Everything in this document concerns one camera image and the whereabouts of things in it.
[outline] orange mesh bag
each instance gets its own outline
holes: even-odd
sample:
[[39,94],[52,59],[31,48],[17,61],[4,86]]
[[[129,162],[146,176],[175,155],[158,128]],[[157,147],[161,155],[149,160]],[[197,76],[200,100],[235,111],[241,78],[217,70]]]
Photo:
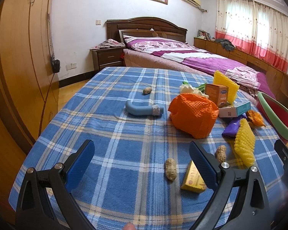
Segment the orange mesh bag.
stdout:
[[195,139],[208,137],[219,115],[215,103],[195,94],[178,95],[171,102],[169,111],[174,126]]

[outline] bedsheet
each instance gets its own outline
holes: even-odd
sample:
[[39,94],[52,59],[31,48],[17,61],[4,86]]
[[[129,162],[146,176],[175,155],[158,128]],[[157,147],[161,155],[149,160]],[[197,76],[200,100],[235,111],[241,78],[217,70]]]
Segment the bedsheet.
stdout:
[[[164,58],[150,55],[148,53],[141,53],[130,49],[124,49],[124,61],[127,67],[160,68],[160,69],[168,69],[207,76],[206,73],[182,65],[175,61],[167,60]],[[255,106],[257,106],[258,104],[257,97],[253,97],[248,92],[243,91],[241,89],[241,86],[240,86],[240,92],[242,92],[248,100],[250,100]]]
[[214,75],[218,70],[239,85],[264,92],[275,98],[263,73],[235,60],[172,39],[127,35],[124,39],[127,46],[133,50],[173,60],[210,75]]
[[[38,138],[16,177],[9,203],[16,208],[29,167],[50,169],[90,139],[95,144],[95,156],[72,195],[96,229],[122,229],[128,222],[137,229],[189,229],[213,192],[207,189],[196,194],[180,189],[193,138],[173,126],[167,109],[179,94],[182,81],[197,86],[212,79],[163,69],[103,69],[71,98]],[[142,91],[148,86],[153,91],[145,96]],[[128,99],[135,105],[158,104],[166,110],[160,117],[133,116],[125,109]],[[236,101],[247,99],[238,92]],[[280,180],[282,162],[273,147],[278,135],[266,120],[265,124],[266,128],[254,131],[255,157],[273,214],[286,191]],[[225,127],[218,118],[210,135],[200,143],[210,153],[224,144],[229,164],[244,168],[233,151],[234,141],[221,136]],[[173,183],[164,176],[164,162],[169,157],[177,161]],[[218,225],[226,222],[236,193],[233,189]],[[60,223],[66,225],[51,190],[48,195]]]

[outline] wooden floor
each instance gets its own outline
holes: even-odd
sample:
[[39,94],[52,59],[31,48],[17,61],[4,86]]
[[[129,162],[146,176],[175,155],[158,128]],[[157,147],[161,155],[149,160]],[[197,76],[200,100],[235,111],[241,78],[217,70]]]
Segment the wooden floor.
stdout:
[[74,94],[79,91],[89,80],[84,80],[59,89],[58,111],[60,111]]

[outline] blue gripper pad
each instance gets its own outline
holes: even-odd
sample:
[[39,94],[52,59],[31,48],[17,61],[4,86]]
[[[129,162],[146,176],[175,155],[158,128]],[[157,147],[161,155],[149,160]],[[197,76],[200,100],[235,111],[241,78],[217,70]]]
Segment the blue gripper pad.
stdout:
[[91,140],[85,140],[79,150],[76,153],[71,154],[66,160],[66,162],[64,163],[65,165],[67,165],[65,188],[68,193],[78,187],[80,180],[82,179],[85,171],[87,170],[88,165],[90,164],[94,154],[94,142]]
[[190,143],[189,153],[207,187],[216,191],[218,177],[221,175],[217,159],[212,154],[208,154],[199,143],[194,141]]

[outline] finger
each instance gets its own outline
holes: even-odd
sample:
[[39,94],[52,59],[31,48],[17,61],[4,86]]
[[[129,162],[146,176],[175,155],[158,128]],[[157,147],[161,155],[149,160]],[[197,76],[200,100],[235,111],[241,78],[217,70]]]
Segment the finger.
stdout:
[[136,230],[136,229],[135,229],[135,226],[133,224],[128,223],[123,227],[123,230]]

